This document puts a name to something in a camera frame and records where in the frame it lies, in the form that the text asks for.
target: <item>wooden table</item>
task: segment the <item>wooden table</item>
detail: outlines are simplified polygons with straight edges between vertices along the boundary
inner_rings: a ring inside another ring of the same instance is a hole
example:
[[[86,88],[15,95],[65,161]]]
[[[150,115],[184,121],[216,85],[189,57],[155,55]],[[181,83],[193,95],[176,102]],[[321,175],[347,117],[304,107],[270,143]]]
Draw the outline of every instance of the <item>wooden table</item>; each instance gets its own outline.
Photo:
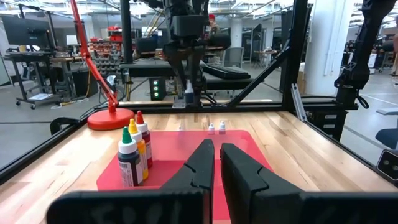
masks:
[[[274,172],[304,190],[397,191],[338,146],[288,112],[144,115],[149,129],[206,130],[225,120],[248,131]],[[0,223],[45,223],[48,205],[96,180],[118,151],[121,129],[84,126],[0,186]]]

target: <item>small white bottle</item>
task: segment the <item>small white bottle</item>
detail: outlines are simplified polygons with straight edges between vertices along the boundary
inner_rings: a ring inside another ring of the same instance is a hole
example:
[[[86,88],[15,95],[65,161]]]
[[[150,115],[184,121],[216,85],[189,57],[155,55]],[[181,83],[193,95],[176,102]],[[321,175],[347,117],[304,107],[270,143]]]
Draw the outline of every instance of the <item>small white bottle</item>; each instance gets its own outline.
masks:
[[[209,134],[215,134],[215,129],[214,129],[213,123],[210,123],[208,132],[209,132]]]
[[[225,122],[221,121],[220,128],[218,129],[219,134],[225,134]]]

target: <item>red desk lamp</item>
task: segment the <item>red desk lamp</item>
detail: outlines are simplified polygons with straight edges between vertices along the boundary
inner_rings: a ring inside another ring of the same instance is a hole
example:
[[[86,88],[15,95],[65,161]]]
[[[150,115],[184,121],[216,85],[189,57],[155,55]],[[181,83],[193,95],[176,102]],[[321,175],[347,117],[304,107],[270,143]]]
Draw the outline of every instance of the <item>red desk lamp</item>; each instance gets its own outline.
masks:
[[[112,91],[109,89],[109,86],[105,83],[101,74],[95,67],[95,64],[91,60],[84,35],[85,31],[83,30],[83,25],[81,24],[76,1],[71,0],[70,3],[72,6],[73,16],[75,18],[77,34],[79,36],[78,39],[80,40],[81,57],[87,63],[88,68],[108,97],[108,110],[99,111],[90,115],[87,120],[87,125],[90,129],[98,131],[112,130],[129,126],[130,119],[134,118],[134,112],[129,109],[116,108],[119,104],[118,100],[116,99],[117,93],[112,93]]]

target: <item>lamp base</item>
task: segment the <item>lamp base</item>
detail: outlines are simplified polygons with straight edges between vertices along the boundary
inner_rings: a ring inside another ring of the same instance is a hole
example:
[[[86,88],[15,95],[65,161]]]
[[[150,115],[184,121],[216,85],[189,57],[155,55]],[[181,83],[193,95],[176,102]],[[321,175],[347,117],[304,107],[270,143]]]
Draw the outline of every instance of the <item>lamp base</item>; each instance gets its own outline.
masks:
[[[134,118],[134,112],[129,109],[116,108],[116,112],[103,110],[95,112],[87,119],[87,125],[95,131],[107,131],[129,126],[130,119]]]

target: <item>yellow cap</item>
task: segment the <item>yellow cap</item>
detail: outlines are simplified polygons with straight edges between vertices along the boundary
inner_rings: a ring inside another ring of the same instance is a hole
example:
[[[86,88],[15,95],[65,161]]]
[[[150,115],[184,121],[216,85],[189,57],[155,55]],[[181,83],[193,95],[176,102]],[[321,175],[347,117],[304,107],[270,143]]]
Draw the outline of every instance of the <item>yellow cap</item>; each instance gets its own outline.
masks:
[[[129,132],[130,134],[136,134],[138,132],[136,121],[134,119],[130,119]]]

